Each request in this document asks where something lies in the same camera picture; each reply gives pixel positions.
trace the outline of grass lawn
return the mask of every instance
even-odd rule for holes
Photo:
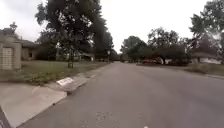
[[[67,62],[24,61],[22,69],[0,71],[0,82],[29,83],[43,85],[77,73],[86,72],[106,65],[103,62],[75,62],[74,68],[67,68]]]
[[[224,76],[224,65],[217,64],[197,64],[189,65],[186,71],[196,72],[201,74],[212,74]]]

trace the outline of street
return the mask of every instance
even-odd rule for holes
[[[20,128],[223,128],[224,80],[114,63]]]

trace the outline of sidewalk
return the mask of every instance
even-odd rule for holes
[[[73,83],[64,87],[55,82],[45,87],[0,83],[0,105],[10,125],[16,128],[67,97],[108,66],[78,74],[72,77]]]
[[[65,92],[47,87],[0,83],[0,105],[13,128],[65,97]]]

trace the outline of sky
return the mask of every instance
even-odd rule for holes
[[[43,0],[0,0],[0,29],[13,21],[23,39],[35,41],[44,26],[34,15]],[[181,37],[192,37],[190,17],[203,10],[207,0],[101,0],[102,14],[113,36],[115,50],[120,51],[124,39],[131,35],[147,41],[151,29],[164,27]]]

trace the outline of roof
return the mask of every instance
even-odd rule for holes
[[[35,48],[38,45],[28,40],[22,40],[21,44],[23,48]]]

